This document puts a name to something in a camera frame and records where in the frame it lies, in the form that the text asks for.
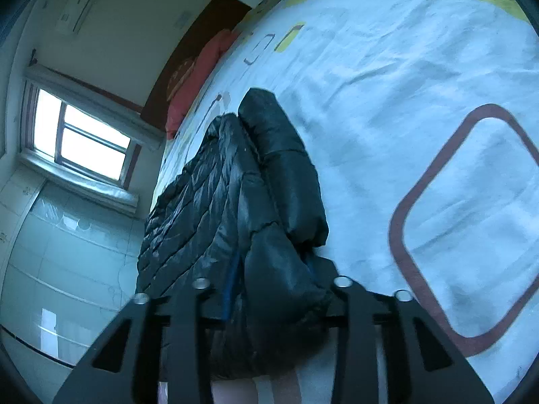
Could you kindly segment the white wardrobe with glass doors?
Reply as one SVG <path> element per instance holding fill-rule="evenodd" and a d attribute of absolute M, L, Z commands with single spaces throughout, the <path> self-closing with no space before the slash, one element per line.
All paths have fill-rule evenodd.
<path fill-rule="evenodd" d="M 1 342 L 50 403 L 135 292 L 144 224 L 20 165 L 1 188 Z"/>

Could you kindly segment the black puffer down jacket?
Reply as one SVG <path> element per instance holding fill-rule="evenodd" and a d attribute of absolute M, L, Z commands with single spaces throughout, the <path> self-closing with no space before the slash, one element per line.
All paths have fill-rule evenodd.
<path fill-rule="evenodd" d="M 307 261 L 329 228 L 318 174 L 276 97 L 251 89 L 212 120 L 144 226 L 136 288 L 169 296 L 206 278 L 224 322 L 208 333 L 212 377 L 271 375 L 325 339 L 331 293 Z"/>

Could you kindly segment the white wall socket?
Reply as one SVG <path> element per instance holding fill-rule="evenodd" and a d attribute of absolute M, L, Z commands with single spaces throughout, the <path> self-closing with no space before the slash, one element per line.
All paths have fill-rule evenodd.
<path fill-rule="evenodd" d="M 175 21 L 175 28 L 178 30 L 185 29 L 189 27 L 192 23 L 193 19 L 193 13 L 188 10 L 184 10 L 181 12 L 179 17 Z"/>

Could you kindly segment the white patterned bed sheet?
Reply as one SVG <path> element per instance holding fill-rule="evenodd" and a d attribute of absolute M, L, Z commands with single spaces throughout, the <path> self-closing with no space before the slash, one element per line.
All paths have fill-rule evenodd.
<path fill-rule="evenodd" d="M 239 32 L 157 192 L 214 117 L 273 92 L 319 174 L 322 256 L 369 290 L 410 291 L 496 402 L 537 402 L 537 3 L 281 0 Z"/>

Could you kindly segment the red pillow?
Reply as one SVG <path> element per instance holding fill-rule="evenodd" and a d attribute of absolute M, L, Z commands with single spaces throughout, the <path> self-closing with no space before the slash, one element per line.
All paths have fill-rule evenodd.
<path fill-rule="evenodd" d="M 219 31 L 204 45 L 198 56 L 185 59 L 173 73 L 167 86 L 169 100 L 165 123 L 167 140 L 173 140 L 176 136 L 177 130 L 218 60 L 238 36 L 238 32 L 229 29 Z"/>

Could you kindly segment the wooden framed window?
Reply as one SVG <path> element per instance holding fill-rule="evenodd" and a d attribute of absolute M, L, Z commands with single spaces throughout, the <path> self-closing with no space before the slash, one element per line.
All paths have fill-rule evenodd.
<path fill-rule="evenodd" d="M 141 146 L 32 82 L 25 85 L 21 144 L 47 162 L 127 189 Z"/>

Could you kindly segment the dark wooden headboard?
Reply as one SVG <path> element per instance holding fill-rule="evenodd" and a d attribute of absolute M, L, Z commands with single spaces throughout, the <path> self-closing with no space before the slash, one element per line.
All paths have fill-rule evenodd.
<path fill-rule="evenodd" d="M 168 108 L 166 89 L 173 73 L 185 59 L 198 56 L 203 46 L 216 33 L 222 29 L 232 30 L 249 10 L 250 7 L 240 0 L 211 0 L 208 3 L 179 39 L 176 48 L 157 77 L 141 110 L 141 118 L 145 122 L 158 130 L 165 130 Z"/>

